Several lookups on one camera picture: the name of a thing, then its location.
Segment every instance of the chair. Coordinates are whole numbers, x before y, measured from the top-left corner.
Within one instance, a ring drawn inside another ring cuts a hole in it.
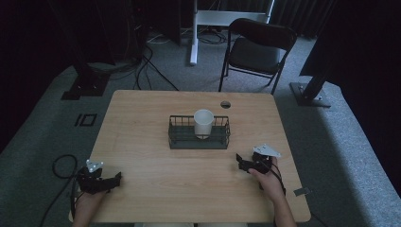
[[[231,47],[232,33],[240,35]],[[276,78],[271,90],[274,94],[289,51],[297,40],[295,31],[284,26],[274,26],[250,19],[239,18],[229,26],[227,49],[221,70],[221,92],[223,79],[229,70],[270,79]]]

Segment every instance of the white paper cup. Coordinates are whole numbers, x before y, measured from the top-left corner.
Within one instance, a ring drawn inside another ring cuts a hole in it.
[[[194,114],[195,120],[195,134],[200,139],[206,139],[209,137],[212,131],[212,123],[215,120],[215,116],[209,110],[198,110]]]

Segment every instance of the metal wire basket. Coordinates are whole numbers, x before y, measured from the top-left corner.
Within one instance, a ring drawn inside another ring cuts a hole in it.
[[[230,142],[228,116],[215,116],[208,135],[195,134],[193,115],[171,115],[168,126],[170,148],[227,149]]]

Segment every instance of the person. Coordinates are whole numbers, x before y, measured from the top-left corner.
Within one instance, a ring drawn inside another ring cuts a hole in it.
[[[280,173],[278,170],[277,159],[272,157],[271,171],[262,174],[255,169],[250,168],[249,172],[260,182],[263,187],[263,193],[267,200],[273,203],[275,223],[277,227],[292,227],[296,226],[291,209],[288,205],[286,195],[283,191],[282,185],[276,176],[272,173]],[[76,214],[73,221],[73,227],[87,227],[89,226],[92,217],[95,215],[97,208],[100,206],[106,191],[95,193],[83,193],[76,203]],[[192,223],[185,223],[185,226],[193,226]],[[205,226],[225,226],[227,224],[207,224]]]
[[[279,173],[277,159],[272,158],[273,165],[271,170],[275,173]],[[262,174],[255,169],[250,169],[249,172],[260,182],[263,187],[263,193],[265,197],[273,203],[274,207],[274,220],[277,227],[292,227],[296,226],[294,216],[292,215],[291,209],[288,205],[286,195],[274,174],[269,171],[266,174]]]

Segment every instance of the tabletop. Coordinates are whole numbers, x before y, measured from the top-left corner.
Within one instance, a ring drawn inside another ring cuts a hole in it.
[[[169,117],[198,109],[229,117],[227,149],[170,149]],[[302,185],[272,95],[116,91],[90,159],[104,162],[102,177],[121,171],[123,178],[94,222],[272,222],[271,202],[235,159],[238,153],[251,160],[253,147],[263,144],[282,154],[289,206],[296,221],[308,221],[305,196],[293,193]]]

